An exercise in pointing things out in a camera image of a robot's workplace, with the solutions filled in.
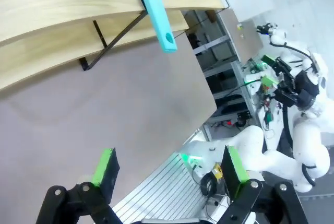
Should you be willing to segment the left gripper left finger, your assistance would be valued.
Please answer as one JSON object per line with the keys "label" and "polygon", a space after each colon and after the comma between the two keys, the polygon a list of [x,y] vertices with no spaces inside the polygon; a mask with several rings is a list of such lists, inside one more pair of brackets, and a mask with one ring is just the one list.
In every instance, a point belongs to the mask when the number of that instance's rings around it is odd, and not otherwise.
{"label": "left gripper left finger", "polygon": [[36,223],[77,223],[81,216],[94,223],[121,223],[110,207],[119,169],[116,150],[105,149],[91,181],[70,190],[60,185],[48,189]]}

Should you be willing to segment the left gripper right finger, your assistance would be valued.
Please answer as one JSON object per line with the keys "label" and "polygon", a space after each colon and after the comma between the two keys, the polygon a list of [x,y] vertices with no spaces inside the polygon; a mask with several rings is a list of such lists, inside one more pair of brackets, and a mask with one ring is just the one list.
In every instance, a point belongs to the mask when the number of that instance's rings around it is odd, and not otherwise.
{"label": "left gripper right finger", "polygon": [[225,147],[221,169],[231,203],[219,223],[245,223],[252,212],[264,214],[268,223],[308,223],[293,185],[251,179],[233,146]]}

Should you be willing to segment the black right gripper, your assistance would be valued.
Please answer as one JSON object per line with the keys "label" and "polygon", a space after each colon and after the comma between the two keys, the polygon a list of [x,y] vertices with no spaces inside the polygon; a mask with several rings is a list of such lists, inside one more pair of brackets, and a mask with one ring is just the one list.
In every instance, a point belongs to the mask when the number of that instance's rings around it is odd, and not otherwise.
{"label": "black right gripper", "polygon": [[292,68],[280,57],[273,60],[264,54],[261,60],[267,65],[273,65],[272,69],[279,78],[279,83],[267,75],[260,78],[264,90],[276,89],[273,93],[277,101],[289,108],[295,105],[301,111],[308,110],[314,104],[319,88],[312,83],[305,70],[293,76],[290,73]]}

